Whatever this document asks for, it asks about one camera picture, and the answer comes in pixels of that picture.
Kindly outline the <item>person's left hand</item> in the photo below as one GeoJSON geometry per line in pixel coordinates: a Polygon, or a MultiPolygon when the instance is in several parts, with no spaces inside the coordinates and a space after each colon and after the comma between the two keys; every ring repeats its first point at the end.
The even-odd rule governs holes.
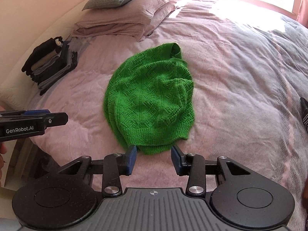
{"type": "Polygon", "coordinates": [[[2,173],[2,169],[4,167],[4,159],[3,159],[3,154],[6,154],[7,153],[7,148],[6,146],[1,142],[1,147],[0,147],[0,179],[2,178],[3,176],[3,173],[2,173]]]}

